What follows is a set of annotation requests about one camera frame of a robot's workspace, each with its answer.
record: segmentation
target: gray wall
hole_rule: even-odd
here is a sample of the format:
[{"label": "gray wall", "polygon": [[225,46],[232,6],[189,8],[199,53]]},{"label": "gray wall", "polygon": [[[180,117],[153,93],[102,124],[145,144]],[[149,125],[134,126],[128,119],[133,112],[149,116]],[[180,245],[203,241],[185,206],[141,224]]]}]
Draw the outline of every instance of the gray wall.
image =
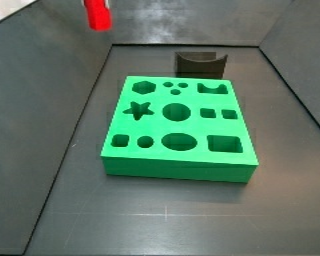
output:
[{"label": "gray wall", "polygon": [[320,124],[320,0],[296,0],[260,44]]},{"label": "gray wall", "polygon": [[0,254],[21,254],[110,49],[80,1],[38,1],[0,24]]},{"label": "gray wall", "polygon": [[259,46],[292,0],[110,0],[113,42]]}]

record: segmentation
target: square hole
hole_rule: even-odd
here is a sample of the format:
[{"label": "square hole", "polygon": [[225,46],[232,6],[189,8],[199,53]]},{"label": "square hole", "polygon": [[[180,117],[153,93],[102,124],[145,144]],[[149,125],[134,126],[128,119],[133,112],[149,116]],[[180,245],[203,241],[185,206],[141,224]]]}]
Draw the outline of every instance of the square hole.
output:
[{"label": "square hole", "polygon": [[212,152],[241,153],[240,138],[235,136],[208,136],[208,149]]},{"label": "square hole", "polygon": [[216,118],[216,111],[211,108],[201,108],[200,109],[200,116],[204,118]]},{"label": "square hole", "polygon": [[235,110],[223,109],[221,115],[224,119],[237,119],[237,113]]},{"label": "square hole", "polygon": [[112,146],[113,147],[126,147],[129,142],[129,136],[122,134],[116,134],[112,138]]}]

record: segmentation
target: gray panel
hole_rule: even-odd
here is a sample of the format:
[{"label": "gray panel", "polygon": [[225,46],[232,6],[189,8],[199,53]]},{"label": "gray panel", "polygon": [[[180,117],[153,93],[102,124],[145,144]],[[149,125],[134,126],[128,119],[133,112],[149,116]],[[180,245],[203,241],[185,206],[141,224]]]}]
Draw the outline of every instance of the gray panel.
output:
[{"label": "gray panel", "polygon": [[80,1],[40,1],[0,24],[2,254],[25,249],[109,48]]},{"label": "gray panel", "polygon": [[257,46],[292,0],[113,0],[113,42]]},{"label": "gray panel", "polygon": [[[125,76],[174,76],[176,51],[229,56],[260,161],[247,185],[104,173]],[[320,254],[320,130],[257,49],[113,48],[26,254]]]},{"label": "gray panel", "polygon": [[296,0],[260,49],[320,124],[320,0]]},{"label": "gray panel", "polygon": [[0,0],[0,20],[33,3],[36,0]]}]

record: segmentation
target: hexagon-shaped hole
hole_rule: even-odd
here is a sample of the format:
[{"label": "hexagon-shaped hole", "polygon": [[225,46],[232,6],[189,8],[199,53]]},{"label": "hexagon-shaped hole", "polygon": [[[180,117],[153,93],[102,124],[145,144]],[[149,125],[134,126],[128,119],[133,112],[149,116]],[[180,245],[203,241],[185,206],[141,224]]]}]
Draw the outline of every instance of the hexagon-shaped hole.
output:
[{"label": "hexagon-shaped hole", "polygon": [[156,84],[153,84],[148,81],[142,81],[142,82],[137,82],[133,84],[132,90],[136,93],[140,93],[144,95],[144,94],[154,92],[154,88],[156,88]]}]

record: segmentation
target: gray floor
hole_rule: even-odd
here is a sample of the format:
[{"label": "gray floor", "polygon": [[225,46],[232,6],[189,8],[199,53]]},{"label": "gray floor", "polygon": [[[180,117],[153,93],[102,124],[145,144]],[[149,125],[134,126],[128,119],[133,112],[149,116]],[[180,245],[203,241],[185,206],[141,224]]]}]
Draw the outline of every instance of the gray floor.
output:
[{"label": "gray floor", "polygon": [[[100,149],[126,75],[173,75],[173,52],[229,55],[260,161],[247,185],[106,177]],[[114,47],[28,255],[320,254],[320,130],[255,48]]]}]

